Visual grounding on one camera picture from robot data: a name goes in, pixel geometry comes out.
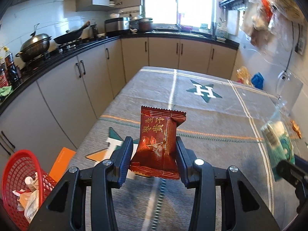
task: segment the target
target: bowl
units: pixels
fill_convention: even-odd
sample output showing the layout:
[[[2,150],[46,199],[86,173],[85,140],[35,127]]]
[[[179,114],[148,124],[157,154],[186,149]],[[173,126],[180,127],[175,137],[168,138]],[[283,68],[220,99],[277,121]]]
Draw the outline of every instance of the bowl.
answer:
[[[120,14],[110,14],[110,18],[119,18],[120,17]]]

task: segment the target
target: green cloth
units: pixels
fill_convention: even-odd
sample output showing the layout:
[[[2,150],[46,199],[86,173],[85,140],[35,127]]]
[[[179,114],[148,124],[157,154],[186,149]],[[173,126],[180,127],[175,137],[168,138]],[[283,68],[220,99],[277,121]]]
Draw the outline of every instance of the green cloth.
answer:
[[[0,88],[0,96],[7,96],[12,90],[12,86]]]

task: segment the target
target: red snack packet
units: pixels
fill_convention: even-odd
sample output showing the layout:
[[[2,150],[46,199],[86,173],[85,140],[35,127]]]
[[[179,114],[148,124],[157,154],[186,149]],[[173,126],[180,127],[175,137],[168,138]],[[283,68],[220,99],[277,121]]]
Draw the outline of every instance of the red snack packet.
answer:
[[[177,127],[185,120],[184,112],[142,106],[140,140],[129,169],[144,176],[178,180],[175,142]]]

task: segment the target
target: rice cooker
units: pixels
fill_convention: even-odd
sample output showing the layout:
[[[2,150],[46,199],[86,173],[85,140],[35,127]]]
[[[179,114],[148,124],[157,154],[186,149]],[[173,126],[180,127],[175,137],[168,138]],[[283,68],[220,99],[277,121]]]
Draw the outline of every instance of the rice cooker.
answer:
[[[107,19],[105,21],[106,36],[118,36],[129,32],[129,17]]]

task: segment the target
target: cutting board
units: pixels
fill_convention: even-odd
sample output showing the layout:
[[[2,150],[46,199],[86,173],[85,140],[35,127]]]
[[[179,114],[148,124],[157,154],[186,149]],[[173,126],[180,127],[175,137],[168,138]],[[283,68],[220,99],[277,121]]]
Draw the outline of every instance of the cutting board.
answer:
[[[227,32],[230,35],[238,35],[240,12],[238,10],[228,10]]]

